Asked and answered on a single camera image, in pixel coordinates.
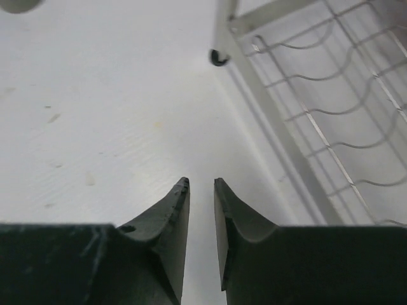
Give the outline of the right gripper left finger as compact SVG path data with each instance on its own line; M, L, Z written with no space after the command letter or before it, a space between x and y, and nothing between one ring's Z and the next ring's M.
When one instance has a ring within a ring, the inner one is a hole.
M1 224L1 303L180 304L189 213L183 177L118 227Z

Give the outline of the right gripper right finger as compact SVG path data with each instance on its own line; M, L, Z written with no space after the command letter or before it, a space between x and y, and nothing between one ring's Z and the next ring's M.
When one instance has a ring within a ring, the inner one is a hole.
M405 304L406 230L279 226L214 181L221 289L228 304Z

